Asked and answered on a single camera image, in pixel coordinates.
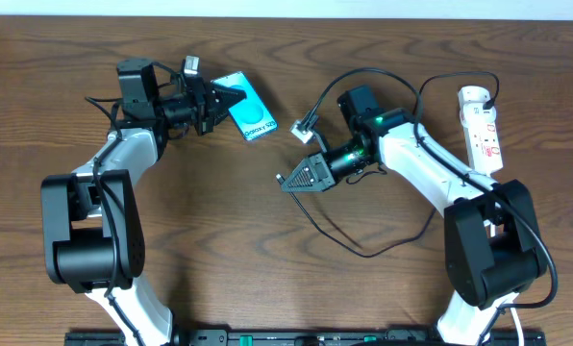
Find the turquoise screen smartphone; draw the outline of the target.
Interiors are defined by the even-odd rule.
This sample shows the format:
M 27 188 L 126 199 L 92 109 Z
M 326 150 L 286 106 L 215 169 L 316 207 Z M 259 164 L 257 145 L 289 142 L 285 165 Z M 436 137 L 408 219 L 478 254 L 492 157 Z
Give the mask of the turquoise screen smartphone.
M 229 108 L 230 115 L 245 140 L 252 141 L 278 129 L 278 122 L 242 71 L 214 79 L 212 83 L 245 92 L 245 98 Z

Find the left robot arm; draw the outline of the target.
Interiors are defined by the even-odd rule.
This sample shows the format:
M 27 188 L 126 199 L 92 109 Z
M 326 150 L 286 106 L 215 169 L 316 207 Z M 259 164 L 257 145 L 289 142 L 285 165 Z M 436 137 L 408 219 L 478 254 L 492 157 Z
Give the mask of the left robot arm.
M 115 332 L 69 332 L 67 345 L 188 345 L 190 336 L 156 296 L 142 271 L 145 242 L 134 187 L 171 140 L 188 129 L 200 135 L 245 100 L 240 88 L 207 82 L 199 60 L 167 68 L 169 95 L 161 93 L 148 59 L 119 62 L 121 94 L 104 112 L 105 145 L 69 174 L 50 175 L 40 187 L 45 266 L 55 284 L 66 284 L 99 304 Z

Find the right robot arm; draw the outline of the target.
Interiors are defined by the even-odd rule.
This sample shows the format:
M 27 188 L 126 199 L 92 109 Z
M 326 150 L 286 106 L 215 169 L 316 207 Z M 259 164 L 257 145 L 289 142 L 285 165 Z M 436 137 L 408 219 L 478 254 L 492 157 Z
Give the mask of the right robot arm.
M 404 109 L 386 111 L 369 86 L 341 94 L 337 103 L 352 139 L 311 154 L 278 182 L 282 191 L 322 192 L 376 162 L 406 179 L 444 220 L 445 267 L 454 288 L 436 323 L 442 341 L 482 345 L 492 339 L 499 309 L 547 269 L 529 190 L 517 180 L 500 184 L 503 166 L 490 92 L 464 86 L 459 118 L 468 161 L 442 148 Z

